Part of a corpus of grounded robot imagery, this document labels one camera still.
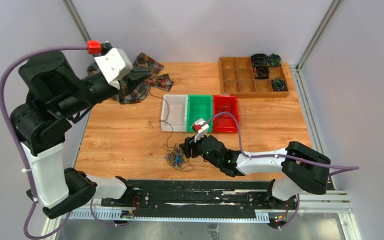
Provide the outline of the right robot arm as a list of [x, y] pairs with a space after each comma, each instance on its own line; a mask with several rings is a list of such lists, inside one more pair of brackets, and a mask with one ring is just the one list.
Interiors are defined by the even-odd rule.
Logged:
[[266, 203], [274, 209], [297, 194], [324, 195], [327, 191], [331, 160], [298, 141], [274, 151], [241, 152], [226, 148], [209, 135], [199, 140], [187, 137], [179, 147], [187, 158], [202, 157], [229, 177], [283, 173], [283, 178], [270, 182], [265, 195]]

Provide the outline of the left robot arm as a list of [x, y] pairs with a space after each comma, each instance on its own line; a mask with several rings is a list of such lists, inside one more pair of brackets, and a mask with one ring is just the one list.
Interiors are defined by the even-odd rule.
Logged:
[[124, 178], [96, 177], [63, 166], [65, 134], [72, 125], [95, 105], [130, 94], [151, 76], [117, 48], [95, 60], [100, 71], [82, 79], [59, 50], [29, 56], [19, 64], [29, 91], [9, 119], [33, 180], [27, 195], [50, 219], [92, 199], [114, 199], [122, 207], [133, 201], [133, 188]]

